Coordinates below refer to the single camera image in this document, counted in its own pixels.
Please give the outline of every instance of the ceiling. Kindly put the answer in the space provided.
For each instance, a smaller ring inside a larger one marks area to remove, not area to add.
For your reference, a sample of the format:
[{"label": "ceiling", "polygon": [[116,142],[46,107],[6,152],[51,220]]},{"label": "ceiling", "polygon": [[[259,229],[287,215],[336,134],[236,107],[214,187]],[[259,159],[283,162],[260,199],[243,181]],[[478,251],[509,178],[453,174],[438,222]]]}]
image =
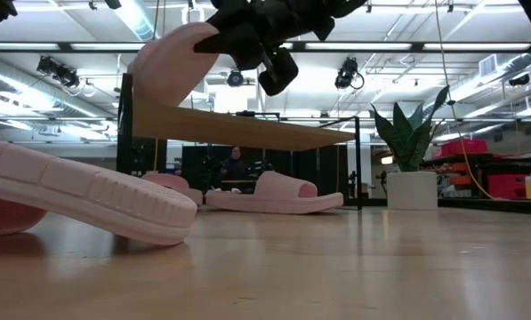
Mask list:
[{"label": "ceiling", "polygon": [[[121,0],[125,5],[132,0]],[[188,9],[187,0],[160,0],[157,10],[156,0],[138,0],[146,14],[146,19],[154,24],[156,31],[163,36],[171,33],[184,22],[205,20],[215,10],[209,0],[195,1],[195,9]],[[23,42],[135,42],[140,41],[124,20],[115,11],[109,9],[101,0],[96,0],[98,10],[92,11],[87,1],[77,0],[17,0],[19,12],[0,24],[0,41]],[[438,19],[444,41],[448,42],[531,42],[531,24],[516,0],[455,0],[455,10],[447,12],[442,7]],[[336,21],[336,27],[328,37],[330,41],[387,41],[387,42],[436,42],[439,40],[433,0],[374,0],[371,13],[366,7]],[[301,41],[316,41],[312,34],[299,37]],[[94,114],[104,112],[114,116],[117,113],[120,75],[133,61],[135,54],[111,53],[53,53],[55,60],[77,69],[82,84],[76,89],[62,90],[57,82],[49,77],[41,77],[36,71],[42,54],[38,53],[0,53],[0,62],[9,69],[1,68],[0,74],[10,78],[21,77],[24,83],[32,81],[34,88],[48,90],[54,99],[68,101],[70,106],[81,104],[97,108]],[[479,71],[479,62],[490,54],[447,54],[445,63],[447,78],[455,86],[462,79],[468,79]],[[321,111],[330,112],[330,116],[354,116],[370,109],[373,103],[386,116],[390,115],[394,102],[399,102],[404,112],[412,112],[416,105],[429,100],[446,84],[443,62],[440,54],[370,54],[370,53],[293,53],[300,74],[288,88],[274,97],[266,97],[262,103],[256,99],[258,87],[254,85],[231,89],[225,85],[224,75],[234,68],[233,60],[221,56],[206,77],[205,99],[186,100],[183,107],[208,109],[209,96],[227,97],[241,95],[247,97],[245,108],[268,112],[281,112],[285,116],[319,116]],[[337,90],[334,87],[336,70],[344,60],[353,56],[366,79],[365,87],[360,91]],[[244,71],[244,77],[255,79],[256,70]],[[85,80],[90,84],[84,86]],[[519,96],[521,92],[531,90],[529,86],[504,88],[499,79],[479,90],[465,91],[458,97],[464,104],[460,108],[465,116],[469,112],[491,105],[499,100]],[[228,106],[228,101],[221,101]],[[525,100],[513,102],[515,108],[526,108]],[[508,106],[493,109],[482,116],[506,117]],[[12,111],[1,116],[16,116]],[[116,124],[109,122],[86,122],[113,132]],[[26,123],[30,126],[38,123]],[[49,124],[49,128],[81,126],[80,124]],[[363,124],[373,128],[373,124]],[[81,135],[72,135],[74,139]],[[61,132],[54,136],[56,140],[68,140],[69,134]]]}]

